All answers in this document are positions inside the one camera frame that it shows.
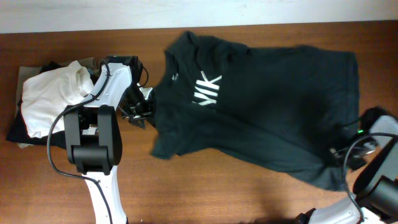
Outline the dark green Nike t-shirt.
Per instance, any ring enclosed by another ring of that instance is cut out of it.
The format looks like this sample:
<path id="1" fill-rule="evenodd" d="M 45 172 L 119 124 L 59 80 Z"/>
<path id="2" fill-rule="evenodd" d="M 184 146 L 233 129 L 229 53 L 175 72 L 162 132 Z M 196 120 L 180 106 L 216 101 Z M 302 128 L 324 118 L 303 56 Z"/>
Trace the dark green Nike t-shirt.
<path id="1" fill-rule="evenodd" d="M 358 61 L 348 51 L 249 47 L 187 31 L 165 50 L 154 103 L 154 157 L 213 148 L 341 191 L 331 149 L 356 134 Z"/>

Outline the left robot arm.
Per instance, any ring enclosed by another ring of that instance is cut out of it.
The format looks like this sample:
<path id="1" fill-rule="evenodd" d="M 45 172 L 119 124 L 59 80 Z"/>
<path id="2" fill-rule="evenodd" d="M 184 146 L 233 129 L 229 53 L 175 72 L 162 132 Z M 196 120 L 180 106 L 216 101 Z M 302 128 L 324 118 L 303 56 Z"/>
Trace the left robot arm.
<path id="1" fill-rule="evenodd" d="M 139 81 L 147 70 L 136 56 L 108 56 L 91 93 L 63 116 L 69 163 L 88 187 L 96 223 L 127 223 L 118 187 L 123 142 L 117 110 L 130 124 L 153 123 L 152 89 Z"/>

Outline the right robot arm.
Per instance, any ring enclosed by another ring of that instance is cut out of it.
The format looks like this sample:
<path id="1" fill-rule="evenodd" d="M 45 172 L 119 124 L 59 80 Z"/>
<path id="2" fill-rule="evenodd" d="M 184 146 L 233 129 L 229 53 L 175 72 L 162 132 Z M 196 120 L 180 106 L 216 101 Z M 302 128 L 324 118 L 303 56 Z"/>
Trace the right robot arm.
<path id="1" fill-rule="evenodd" d="M 347 196 L 325 207 L 299 214 L 294 223 L 357 224 L 397 223 L 397 117 L 381 107 L 366 110 L 357 120 L 359 130 L 349 146 L 333 151 L 342 165 L 342 177 L 355 170 L 354 160 L 379 153 L 362 164 L 352 187 L 343 184 Z"/>

